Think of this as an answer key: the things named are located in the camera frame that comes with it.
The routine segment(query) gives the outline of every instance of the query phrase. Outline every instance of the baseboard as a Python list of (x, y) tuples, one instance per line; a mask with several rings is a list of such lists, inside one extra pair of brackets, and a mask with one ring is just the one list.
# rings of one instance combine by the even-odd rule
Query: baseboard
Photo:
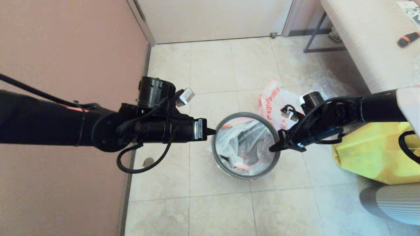
[[(144, 61), (144, 70), (142, 76), (147, 76), (149, 71), (149, 63), (150, 63), (150, 54), (152, 52), (152, 46), (150, 43), (147, 46), (147, 54), (146, 54), (146, 60)], [(134, 168), (134, 160), (136, 158), (136, 150), (131, 151), (131, 156), (129, 160), (129, 168)], [(121, 209), (121, 220), (118, 227), (119, 236), (124, 236), (126, 233), (126, 222), (127, 222), (127, 210), (129, 207), (129, 198), (130, 198), (130, 190), (131, 190), (131, 180), (133, 178), (133, 174), (128, 174), (127, 176), (127, 182), (126, 182), (126, 190), (124, 194), (124, 201), (123, 206)]]
[[(315, 32), (315, 29), (304, 29), (304, 30), (291, 30), (289, 32), (289, 37), (291, 36), (302, 36), (302, 35), (312, 35)], [(331, 29), (319, 29), (318, 34), (329, 34)]]

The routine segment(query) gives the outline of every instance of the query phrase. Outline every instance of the white plastic bag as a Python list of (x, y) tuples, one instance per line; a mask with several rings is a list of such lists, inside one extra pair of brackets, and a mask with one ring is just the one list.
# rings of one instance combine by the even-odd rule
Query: white plastic bag
[(253, 176), (266, 170), (274, 159), (268, 149), (274, 144), (269, 129), (252, 118), (240, 117), (224, 125), (217, 134), (216, 152), (231, 171)]
[(272, 79), (260, 96), (260, 115), (266, 118), (276, 130), (287, 130), (296, 122), (281, 115), (280, 109), (285, 105), (292, 105), (297, 111), (303, 113), (299, 96), (280, 88), (278, 81)]

